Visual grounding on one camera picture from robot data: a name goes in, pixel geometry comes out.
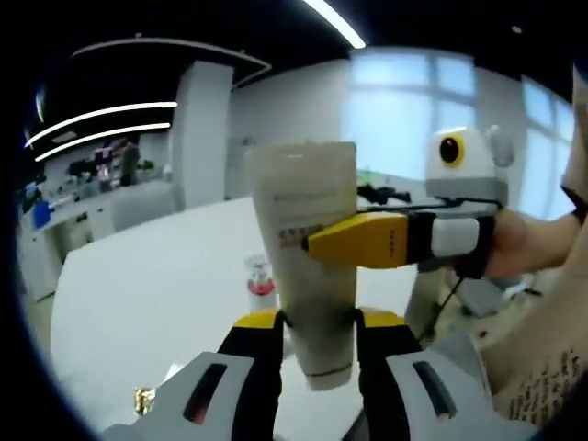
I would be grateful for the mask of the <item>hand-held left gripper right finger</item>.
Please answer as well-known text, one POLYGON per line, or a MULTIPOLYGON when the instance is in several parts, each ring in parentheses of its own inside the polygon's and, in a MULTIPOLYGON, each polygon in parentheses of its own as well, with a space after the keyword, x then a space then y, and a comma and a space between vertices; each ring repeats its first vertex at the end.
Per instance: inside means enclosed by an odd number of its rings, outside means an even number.
POLYGON ((501 440, 481 355, 455 332, 422 347, 391 311, 358 308, 359 389, 373 440, 501 440))

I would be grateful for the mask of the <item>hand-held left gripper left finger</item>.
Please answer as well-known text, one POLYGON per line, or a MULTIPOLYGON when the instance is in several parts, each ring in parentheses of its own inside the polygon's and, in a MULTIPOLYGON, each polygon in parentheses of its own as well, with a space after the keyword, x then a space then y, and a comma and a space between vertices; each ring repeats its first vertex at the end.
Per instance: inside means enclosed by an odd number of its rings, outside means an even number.
POLYGON ((239 319, 215 352, 203 352, 161 384, 152 408, 114 424, 104 440, 271 440, 283 361, 278 309, 239 319))

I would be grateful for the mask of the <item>person's right hand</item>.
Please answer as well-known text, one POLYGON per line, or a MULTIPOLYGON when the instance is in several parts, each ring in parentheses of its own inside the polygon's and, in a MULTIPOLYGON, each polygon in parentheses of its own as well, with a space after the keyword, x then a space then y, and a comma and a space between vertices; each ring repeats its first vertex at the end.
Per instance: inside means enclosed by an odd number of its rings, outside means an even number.
POLYGON ((491 278, 519 277, 561 266, 581 229, 577 212, 556 220, 530 220, 503 209, 495 216, 492 249, 485 268, 491 278))

